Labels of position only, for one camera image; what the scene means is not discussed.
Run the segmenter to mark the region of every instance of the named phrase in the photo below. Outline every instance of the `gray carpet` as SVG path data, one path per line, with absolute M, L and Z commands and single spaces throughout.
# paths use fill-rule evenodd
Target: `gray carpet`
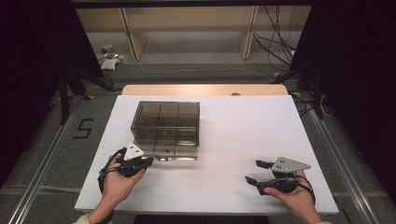
M 176 71 L 180 69 L 204 69 L 204 64 L 151 64 L 143 65 L 149 71 Z M 211 64 L 210 67 L 232 68 L 240 67 L 240 64 Z M 243 64 L 244 69 L 257 72 L 273 78 L 275 69 L 266 64 Z M 240 70 L 215 71 L 205 70 L 202 72 L 180 72 L 172 74 L 145 74 L 137 65 L 118 65 L 116 71 L 106 72 L 115 86 L 122 87 L 126 84 L 160 84 L 160 83 L 268 83 L 269 79 L 258 75 L 245 73 Z M 34 203 L 24 223 L 72 223 L 81 213 L 74 210 L 74 203 L 78 192 L 83 185 L 85 176 L 91 166 L 93 156 L 99 145 L 103 131 L 106 127 L 116 95 L 119 92 L 108 92 L 85 82 L 87 95 L 95 95 L 93 100 L 84 100 L 78 107 L 71 125 L 65 134 L 61 147 L 56 155 L 42 188 L 36 196 Z M 286 83 L 290 91 L 295 90 L 295 82 Z M 23 194 L 24 189 L 30 183 L 35 170 L 44 157 L 50 143 L 59 129 L 60 102 L 52 102 L 53 108 L 49 110 L 47 119 L 43 121 L 40 131 L 32 141 L 32 146 L 22 155 L 14 172 L 0 191 L 0 223 L 7 223 L 15 204 Z M 361 216 L 353 203 L 346 186 L 344 185 L 334 163 L 329 156 L 329 150 L 318 133 L 315 122 L 310 112 L 302 116 L 302 122 L 308 138 L 318 157 L 323 174 L 328 181 L 334 197 L 346 209 L 352 223 L 363 223 Z M 79 131 L 81 121 L 85 120 L 81 127 L 91 129 L 89 136 L 87 131 Z M 325 118 L 325 123 L 332 133 L 337 146 L 343 151 L 343 155 L 350 164 L 350 168 L 363 189 L 368 200 L 372 204 L 380 223 L 394 223 L 396 209 L 388 198 L 385 191 L 375 179 L 373 172 L 367 166 L 364 158 L 356 153 L 353 142 L 344 131 L 342 123 L 336 116 Z M 269 223 L 301 223 L 293 216 L 268 217 Z M 332 223 L 347 223 L 343 213 L 336 216 L 324 217 Z M 134 215 L 116 212 L 115 223 L 134 223 Z

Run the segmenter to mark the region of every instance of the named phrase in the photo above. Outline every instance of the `plastic container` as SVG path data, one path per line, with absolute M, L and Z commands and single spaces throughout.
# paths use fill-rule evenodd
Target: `plastic container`
M 134 143 L 159 161 L 197 160 L 199 102 L 141 101 L 132 123 Z

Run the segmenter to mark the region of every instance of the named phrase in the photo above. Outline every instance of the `finger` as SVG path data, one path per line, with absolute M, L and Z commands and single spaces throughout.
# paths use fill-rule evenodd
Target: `finger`
M 131 176 L 130 178 L 137 182 L 139 181 L 141 178 L 143 178 L 143 175 L 146 173 L 146 169 L 141 169 L 139 172 L 137 172 L 137 174 Z
M 282 193 L 281 191 L 274 188 L 265 188 L 264 192 L 282 201 L 282 196 L 284 193 Z
M 120 157 L 121 157 L 121 155 L 119 154 L 119 155 L 117 155 L 111 162 L 110 162 L 110 164 L 114 164 L 114 163 L 117 163 L 117 160 L 119 160 L 120 159 Z
M 303 178 L 297 178 L 299 184 L 309 186 L 308 181 L 306 181 L 306 176 L 303 170 L 296 171 L 295 174 L 303 177 Z

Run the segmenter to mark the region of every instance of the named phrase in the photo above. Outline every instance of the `hand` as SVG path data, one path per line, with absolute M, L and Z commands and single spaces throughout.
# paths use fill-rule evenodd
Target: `hand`
M 120 156 L 114 158 L 110 164 L 114 164 Z M 109 172 L 106 175 L 102 199 L 96 208 L 89 214 L 91 223 L 98 223 L 107 218 L 117 204 L 124 201 L 130 194 L 134 185 L 143 177 L 146 170 L 140 170 L 136 175 L 125 177 L 118 171 Z
M 304 171 L 296 171 L 295 174 L 305 177 Z M 311 188 L 304 178 L 298 178 L 298 182 L 308 188 Z M 283 193 L 273 188 L 266 188 L 264 191 L 265 193 L 282 201 L 282 203 L 289 208 L 290 212 L 303 223 L 311 224 L 321 221 L 312 196 L 306 189 L 297 187 L 297 189 L 291 193 Z
M 110 164 L 116 163 L 119 158 L 120 156 L 117 156 Z M 124 201 L 145 172 L 146 170 L 141 170 L 131 177 L 125 177 L 118 171 L 107 173 L 104 183 L 103 199 L 109 200 L 115 204 Z

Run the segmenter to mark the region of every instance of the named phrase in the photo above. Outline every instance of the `white table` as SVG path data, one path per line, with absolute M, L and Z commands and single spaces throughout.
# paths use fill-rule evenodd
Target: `white table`
M 286 157 L 311 165 L 305 170 L 322 215 L 338 213 L 318 166 L 294 102 L 287 95 L 156 96 L 121 95 L 106 126 L 76 209 L 91 211 L 101 193 L 99 170 L 108 156 L 134 141 L 130 130 L 139 101 L 200 102 L 198 161 L 155 161 L 133 193 L 116 210 L 166 215 L 282 215 L 288 209 L 271 196 L 261 196 L 245 175 L 259 181 L 274 178 L 255 160 Z

